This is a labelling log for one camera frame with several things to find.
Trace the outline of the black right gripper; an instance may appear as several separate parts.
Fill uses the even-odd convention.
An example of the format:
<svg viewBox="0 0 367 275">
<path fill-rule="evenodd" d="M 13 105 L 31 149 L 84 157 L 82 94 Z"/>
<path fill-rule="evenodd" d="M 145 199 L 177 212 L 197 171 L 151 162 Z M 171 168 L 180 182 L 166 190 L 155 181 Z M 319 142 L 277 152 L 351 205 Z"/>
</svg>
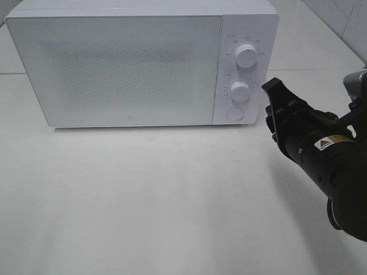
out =
<svg viewBox="0 0 367 275">
<path fill-rule="evenodd" d="M 356 147 L 336 115 L 317 111 L 274 77 L 262 86 L 269 105 L 266 124 L 281 152 L 305 172 L 333 172 Z"/>
</svg>

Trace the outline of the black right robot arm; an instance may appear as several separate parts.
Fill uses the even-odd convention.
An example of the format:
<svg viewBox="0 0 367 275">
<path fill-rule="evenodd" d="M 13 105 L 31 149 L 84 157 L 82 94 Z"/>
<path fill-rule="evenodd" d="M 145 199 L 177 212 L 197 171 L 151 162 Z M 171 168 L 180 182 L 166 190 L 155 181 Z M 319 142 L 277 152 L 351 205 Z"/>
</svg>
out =
<svg viewBox="0 0 367 275">
<path fill-rule="evenodd" d="M 283 155 L 296 163 L 327 196 L 333 228 L 366 241 L 366 71 L 343 84 L 350 112 L 338 117 L 309 106 L 274 77 L 266 123 Z"/>
</svg>

